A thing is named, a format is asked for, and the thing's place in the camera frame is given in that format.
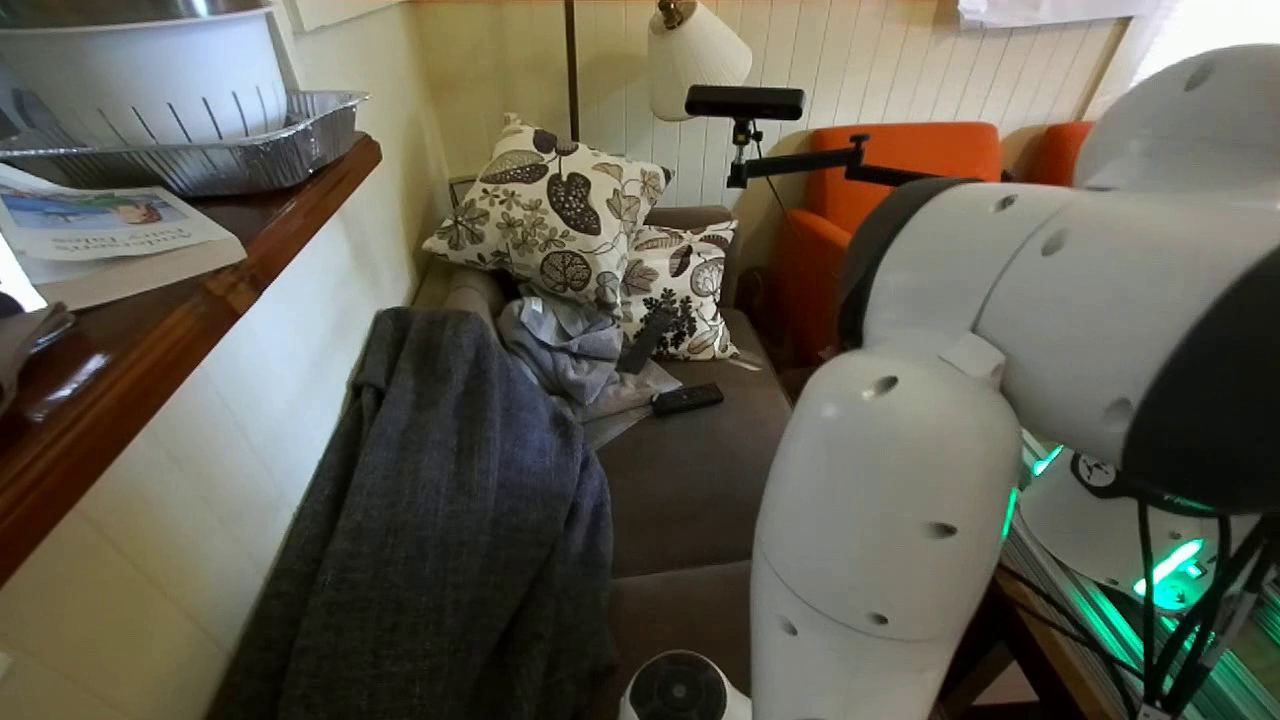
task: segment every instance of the orange chair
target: orange chair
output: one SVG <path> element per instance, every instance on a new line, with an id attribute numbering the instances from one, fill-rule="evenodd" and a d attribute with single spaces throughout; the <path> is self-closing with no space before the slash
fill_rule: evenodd
<path id="1" fill-rule="evenodd" d="M 817 126 L 813 153 L 849 147 L 867 137 L 864 165 L 1000 179 L 996 124 L 846 124 Z M 867 211 L 887 194 L 884 184 L 849 179 L 846 167 L 813 173 L 800 209 L 785 215 L 773 253 L 773 317 L 785 331 L 794 362 L 822 362 L 837 350 L 837 279 L 846 249 Z"/>
<path id="2" fill-rule="evenodd" d="M 1027 147 L 1022 179 L 1027 179 L 1027 184 L 1071 184 L 1077 179 L 1077 154 L 1079 154 L 1079 143 L 1085 143 L 1089 126 L 1091 126 L 1089 120 L 1048 124 L 1042 130 L 1042 140 Z"/>

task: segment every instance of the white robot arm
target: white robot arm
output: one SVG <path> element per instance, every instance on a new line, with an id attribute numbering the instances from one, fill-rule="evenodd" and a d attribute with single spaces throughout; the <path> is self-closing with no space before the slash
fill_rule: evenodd
<path id="1" fill-rule="evenodd" d="M 855 236 L 753 557 L 760 720 L 930 714 L 1025 429 L 1169 511 L 1280 508 L 1280 46 L 1129 90 L 1079 188 L 904 184 Z"/>

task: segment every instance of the gray couch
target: gray couch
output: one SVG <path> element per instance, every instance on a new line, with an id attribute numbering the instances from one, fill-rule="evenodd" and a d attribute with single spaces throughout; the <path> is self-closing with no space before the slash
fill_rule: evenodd
<path id="1" fill-rule="evenodd" d="M 497 317 L 502 289 L 464 267 L 427 264 L 420 308 Z M 616 714 L 630 677 L 664 648 L 714 657 L 750 692 L 750 566 L 760 490 L 789 423 L 789 390 L 746 310 L 726 308 L 733 339 L 760 368 L 664 362 L 685 385 L 716 378 L 726 404 L 650 417 L 601 447 L 614 485 L 614 642 L 591 714 Z"/>

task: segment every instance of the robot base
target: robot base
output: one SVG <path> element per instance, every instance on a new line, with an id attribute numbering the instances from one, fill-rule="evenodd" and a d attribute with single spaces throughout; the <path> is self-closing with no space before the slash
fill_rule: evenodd
<path id="1" fill-rule="evenodd" d="M 664 651 L 634 677 L 622 720 L 753 720 L 753 700 L 709 657 Z"/>

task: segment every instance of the wall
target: wall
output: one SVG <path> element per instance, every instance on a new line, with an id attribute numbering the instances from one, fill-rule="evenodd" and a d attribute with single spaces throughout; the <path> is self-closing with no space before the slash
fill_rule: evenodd
<path id="1" fill-rule="evenodd" d="M 384 165 L 0 590 L 4 720 L 201 714 L 342 410 L 370 317 L 413 290 L 434 102 L 413 8 L 279 40 L 362 87 Z"/>
<path id="2" fill-rule="evenodd" d="M 1109 112 L 1132 85 L 1154 72 L 1230 43 L 1280 43 L 1280 4 L 1274 0 L 1154 0 L 1137 17 L 1091 90 L 1085 115 L 1098 120 Z"/>
<path id="3" fill-rule="evenodd" d="M 1027 126 L 1077 120 L 1123 22 L 959 31 L 955 0 L 709 0 L 753 46 L 750 85 L 796 85 L 800 124 L 760 124 L 770 153 L 794 153 L 817 124 L 994 120 L 1018 160 Z M 502 112 L 568 126 L 559 0 L 420 0 L 423 63 L 441 99 L 443 167 L 475 173 Z M 676 173 L 664 205 L 733 205 L 746 264 L 773 249 L 770 184 L 728 193 L 728 120 L 650 115 L 646 29 L 654 0 L 575 0 L 583 140 Z"/>

